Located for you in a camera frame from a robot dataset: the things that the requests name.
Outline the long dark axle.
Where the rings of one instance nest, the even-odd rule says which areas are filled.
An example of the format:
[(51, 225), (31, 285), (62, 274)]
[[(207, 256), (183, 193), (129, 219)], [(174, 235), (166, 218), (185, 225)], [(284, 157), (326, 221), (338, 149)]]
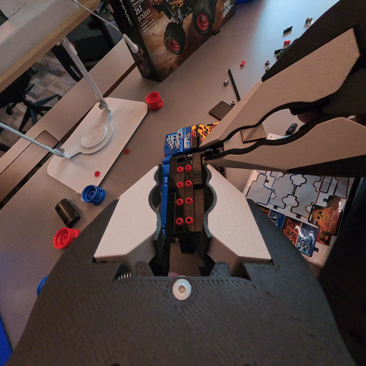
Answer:
[(237, 85), (236, 85), (236, 81), (234, 80), (234, 76), (233, 76), (232, 70), (230, 68), (228, 69), (228, 74), (229, 74), (229, 77), (230, 77), (230, 80), (231, 80), (231, 83), (232, 83), (232, 86), (233, 86), (233, 89), (234, 89), (236, 98), (237, 98), (238, 101), (240, 101), (241, 100), (240, 93), (238, 91), (238, 88), (237, 88)]

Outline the blue bin with tag label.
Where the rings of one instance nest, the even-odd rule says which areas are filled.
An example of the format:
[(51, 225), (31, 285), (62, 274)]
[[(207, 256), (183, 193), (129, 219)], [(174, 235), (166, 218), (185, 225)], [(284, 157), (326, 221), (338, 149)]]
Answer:
[(0, 365), (5, 366), (12, 354), (12, 346), (8, 338), (2, 318), (0, 318)]

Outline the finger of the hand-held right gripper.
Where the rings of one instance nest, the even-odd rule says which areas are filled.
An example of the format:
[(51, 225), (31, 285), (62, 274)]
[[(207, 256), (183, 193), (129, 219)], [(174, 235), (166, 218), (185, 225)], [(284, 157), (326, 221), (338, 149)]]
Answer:
[(365, 175), (366, 128), (345, 117), (310, 123), (283, 139), (206, 157), (211, 165), (307, 175)]
[(277, 107), (312, 103), (335, 93), (359, 56), (351, 28), (268, 80), (258, 81), (208, 134), (201, 148), (213, 147), (238, 130), (253, 127)]

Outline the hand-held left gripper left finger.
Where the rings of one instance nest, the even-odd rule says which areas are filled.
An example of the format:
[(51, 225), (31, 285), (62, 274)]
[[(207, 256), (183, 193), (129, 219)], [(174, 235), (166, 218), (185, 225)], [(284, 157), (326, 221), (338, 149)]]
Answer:
[(119, 197), (94, 254), (97, 262), (120, 263), (116, 276), (131, 276), (139, 262), (156, 276), (168, 275), (170, 245), (159, 213), (162, 184), (159, 164)]

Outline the white book stand base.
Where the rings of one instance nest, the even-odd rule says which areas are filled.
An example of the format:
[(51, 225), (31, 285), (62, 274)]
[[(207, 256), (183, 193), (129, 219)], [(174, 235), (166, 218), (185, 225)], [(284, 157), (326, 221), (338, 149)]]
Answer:
[(47, 173), (72, 190), (81, 193), (81, 185), (98, 186), (148, 111), (146, 103), (106, 98), (107, 109), (97, 103), (63, 144), (70, 158), (53, 157)]

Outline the wooden book stand tray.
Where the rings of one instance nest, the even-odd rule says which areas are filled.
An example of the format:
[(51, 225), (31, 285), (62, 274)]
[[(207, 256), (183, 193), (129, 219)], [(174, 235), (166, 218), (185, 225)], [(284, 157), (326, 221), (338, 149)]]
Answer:
[(66, 0), (5, 0), (0, 8), (7, 18), (0, 27), (0, 91), (89, 16)]

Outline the black blue brick truck model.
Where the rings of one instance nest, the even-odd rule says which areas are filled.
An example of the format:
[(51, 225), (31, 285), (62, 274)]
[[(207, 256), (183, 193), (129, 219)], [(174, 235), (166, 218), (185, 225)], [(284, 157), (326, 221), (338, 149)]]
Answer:
[(199, 147), (218, 124), (188, 126), (165, 137), (161, 224), (165, 237), (178, 242), (183, 254), (194, 254), (199, 245), (207, 209)]

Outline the black dotted mat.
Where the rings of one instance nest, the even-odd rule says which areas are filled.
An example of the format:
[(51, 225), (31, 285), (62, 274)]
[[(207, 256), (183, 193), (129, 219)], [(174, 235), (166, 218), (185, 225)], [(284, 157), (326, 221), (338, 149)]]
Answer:
[(319, 281), (357, 365), (366, 365), (366, 183), (359, 185)]

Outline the black connector block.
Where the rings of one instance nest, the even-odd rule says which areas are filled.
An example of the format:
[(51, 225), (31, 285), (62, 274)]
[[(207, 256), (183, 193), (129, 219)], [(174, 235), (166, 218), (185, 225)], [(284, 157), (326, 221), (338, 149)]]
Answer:
[(55, 211), (67, 228), (72, 228), (75, 223), (80, 220), (79, 213), (76, 211), (71, 201), (66, 198), (60, 200), (56, 204)]

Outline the monster truck set box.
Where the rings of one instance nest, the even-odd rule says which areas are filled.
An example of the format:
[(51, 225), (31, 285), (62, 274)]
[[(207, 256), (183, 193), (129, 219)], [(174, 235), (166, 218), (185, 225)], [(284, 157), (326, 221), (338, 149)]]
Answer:
[(236, 12), (235, 0), (108, 0), (119, 30), (137, 45), (143, 78), (163, 81)]

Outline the blue wheel hub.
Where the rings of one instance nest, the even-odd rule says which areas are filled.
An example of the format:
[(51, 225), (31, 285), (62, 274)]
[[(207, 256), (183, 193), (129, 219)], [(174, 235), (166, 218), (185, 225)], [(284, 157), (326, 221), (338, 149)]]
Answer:
[(86, 186), (81, 193), (81, 200), (85, 203), (99, 205), (106, 197), (106, 191), (96, 185)]
[(37, 290), (36, 290), (36, 293), (37, 293), (37, 296), (39, 296), (40, 294), (40, 291), (42, 290), (47, 278), (48, 278), (49, 275), (46, 275), (44, 278), (42, 278), (42, 280), (39, 282), (38, 286), (37, 286)]

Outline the red wheel hub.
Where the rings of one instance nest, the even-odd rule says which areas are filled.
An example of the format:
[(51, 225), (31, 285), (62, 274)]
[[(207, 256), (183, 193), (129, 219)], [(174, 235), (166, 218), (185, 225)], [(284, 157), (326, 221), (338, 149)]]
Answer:
[(59, 229), (53, 238), (53, 246), (56, 249), (67, 248), (78, 236), (80, 230), (74, 228), (61, 228)]
[(149, 93), (145, 98), (145, 102), (152, 111), (157, 111), (163, 106), (163, 100), (157, 91)]

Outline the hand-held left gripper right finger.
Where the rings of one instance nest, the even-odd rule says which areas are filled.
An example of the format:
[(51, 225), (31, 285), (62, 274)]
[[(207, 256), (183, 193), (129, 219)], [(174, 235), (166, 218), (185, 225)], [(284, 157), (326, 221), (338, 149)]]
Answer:
[(217, 172), (204, 164), (205, 207), (200, 239), (202, 275), (224, 262), (236, 275), (242, 263), (269, 264), (272, 260), (245, 196)]

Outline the sticker sheet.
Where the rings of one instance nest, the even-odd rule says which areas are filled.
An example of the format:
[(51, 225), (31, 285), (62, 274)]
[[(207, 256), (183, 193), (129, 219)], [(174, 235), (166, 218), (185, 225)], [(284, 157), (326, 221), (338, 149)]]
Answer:
[(319, 267), (337, 238), (354, 178), (253, 170), (243, 194), (255, 202), (306, 260)]

